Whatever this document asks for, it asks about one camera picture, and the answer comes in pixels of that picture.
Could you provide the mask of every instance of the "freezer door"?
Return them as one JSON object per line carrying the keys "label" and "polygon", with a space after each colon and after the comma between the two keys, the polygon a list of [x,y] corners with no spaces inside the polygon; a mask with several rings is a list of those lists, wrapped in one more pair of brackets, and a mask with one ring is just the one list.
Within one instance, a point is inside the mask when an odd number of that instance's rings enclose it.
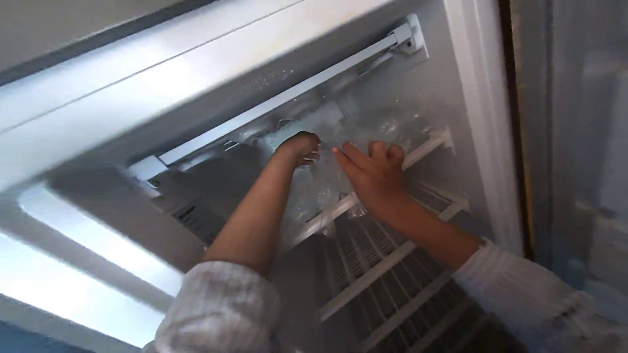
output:
{"label": "freezer door", "polygon": [[514,6],[535,260],[628,321],[626,3]]}

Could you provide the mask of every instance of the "white wire shelf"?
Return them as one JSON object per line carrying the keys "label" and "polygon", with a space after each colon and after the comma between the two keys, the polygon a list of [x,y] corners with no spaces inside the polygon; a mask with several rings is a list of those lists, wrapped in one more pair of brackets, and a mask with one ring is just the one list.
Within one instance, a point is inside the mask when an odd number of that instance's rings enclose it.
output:
{"label": "white wire shelf", "polygon": [[[431,137],[425,141],[421,146],[408,153],[403,161],[402,169],[406,170],[416,162],[427,156],[430,152],[434,151],[437,147],[445,145],[446,147],[452,147],[452,136],[449,128],[433,133]],[[287,244],[282,244],[282,252],[286,252],[293,247],[297,246],[300,242],[304,241],[312,234],[316,234],[323,229],[329,223],[331,223],[338,216],[349,210],[351,207],[359,204],[358,198],[352,193],[349,196],[340,200],[336,206],[331,210],[326,210],[320,215],[314,217],[311,221],[307,222],[305,226],[293,237]]]}
{"label": "white wire shelf", "polygon": [[462,338],[456,343],[456,345],[450,350],[452,353],[461,352],[471,342],[475,336],[482,331],[490,322],[488,314],[482,314],[472,325],[466,333],[462,335]]}
{"label": "white wire shelf", "polygon": [[[417,261],[426,260],[421,259],[419,254],[413,254],[412,258]],[[411,290],[411,285],[404,283],[402,288]],[[445,273],[433,279],[407,304],[395,307],[396,311],[393,310],[392,315],[386,316],[387,311],[382,310],[381,318],[385,320],[378,321],[373,313],[377,313],[379,308],[386,308],[386,301],[377,294],[377,287],[369,287],[368,291],[374,295],[374,301],[365,301],[365,295],[360,295],[349,303],[349,308],[352,309],[350,317],[356,326],[358,338],[362,339],[359,347],[361,352],[406,352],[420,342],[432,342],[438,338],[437,334],[444,332],[454,322],[450,323],[450,320],[459,317],[458,308],[467,299],[464,291]],[[360,312],[355,307],[362,307],[368,320],[360,317]],[[361,322],[367,322],[369,326],[361,327]]]}
{"label": "white wire shelf", "polygon": [[437,338],[439,338],[450,326],[452,326],[460,317],[473,305],[474,302],[471,298],[464,299],[463,302],[458,304],[452,311],[450,311],[436,326],[430,329],[430,331],[415,343],[408,353],[423,352],[429,347]]}
{"label": "white wire shelf", "polygon": [[[410,192],[445,221],[467,209],[466,200],[451,195],[445,198],[419,183],[410,185]],[[400,233],[368,216],[353,220],[339,217],[336,228],[338,236],[328,239],[325,248],[328,277],[333,279],[333,297],[319,310],[321,321],[331,317],[417,248]]]}

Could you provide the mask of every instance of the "white plastic trim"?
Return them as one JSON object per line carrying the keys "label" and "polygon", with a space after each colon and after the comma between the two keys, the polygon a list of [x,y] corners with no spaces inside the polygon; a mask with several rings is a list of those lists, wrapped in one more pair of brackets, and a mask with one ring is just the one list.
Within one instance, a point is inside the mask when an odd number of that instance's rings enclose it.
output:
{"label": "white plastic trim", "polygon": [[378,41],[368,48],[361,50],[358,53],[346,58],[345,60],[342,60],[341,62],[310,77],[309,79],[306,79],[305,81],[302,81],[299,84],[290,87],[289,89],[274,96],[273,98],[270,98],[269,100],[249,109],[246,112],[243,112],[242,114],[228,120],[227,122],[216,126],[206,133],[203,133],[187,141],[186,143],[183,143],[180,146],[171,149],[170,151],[160,155],[159,159],[163,161],[163,163],[170,165],[189,155],[190,153],[193,153],[194,151],[214,142],[222,136],[225,136],[231,131],[245,125],[246,123],[257,119],[258,117],[264,115],[269,111],[272,111],[273,109],[279,107],[281,104],[289,102],[290,100],[322,84],[330,78],[348,70],[349,68],[357,65],[360,62],[363,62],[367,58],[370,58],[373,55],[398,44],[400,41],[404,41],[410,38],[411,35],[412,32],[410,31],[409,26],[407,24],[404,24],[403,26],[400,26],[398,28],[398,31],[396,31],[395,34],[387,36],[386,38]]}
{"label": "white plastic trim", "polygon": [[522,227],[496,0],[445,0],[495,241],[522,256]]}

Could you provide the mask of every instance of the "white sleeve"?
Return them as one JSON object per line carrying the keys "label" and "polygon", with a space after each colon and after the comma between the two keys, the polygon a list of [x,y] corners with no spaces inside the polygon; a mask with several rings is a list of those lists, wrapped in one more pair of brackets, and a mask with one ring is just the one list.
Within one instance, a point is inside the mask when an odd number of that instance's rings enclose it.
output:
{"label": "white sleeve", "polygon": [[145,352],[271,352],[279,296],[270,282],[238,264],[210,261],[183,286]]}
{"label": "white sleeve", "polygon": [[490,241],[453,277],[531,352],[614,352],[626,348],[625,327],[596,315],[587,294]]}

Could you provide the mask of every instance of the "forearm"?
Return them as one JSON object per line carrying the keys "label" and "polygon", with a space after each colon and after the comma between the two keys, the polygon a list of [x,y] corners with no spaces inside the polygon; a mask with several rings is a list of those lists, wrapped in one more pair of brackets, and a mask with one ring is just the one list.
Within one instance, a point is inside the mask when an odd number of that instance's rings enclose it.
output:
{"label": "forearm", "polygon": [[204,261],[228,261],[262,275],[268,273],[296,166],[296,158],[289,153],[273,155],[205,253]]}
{"label": "forearm", "polygon": [[461,267],[482,244],[479,237],[439,219],[409,197],[391,207],[385,222],[452,270]]}

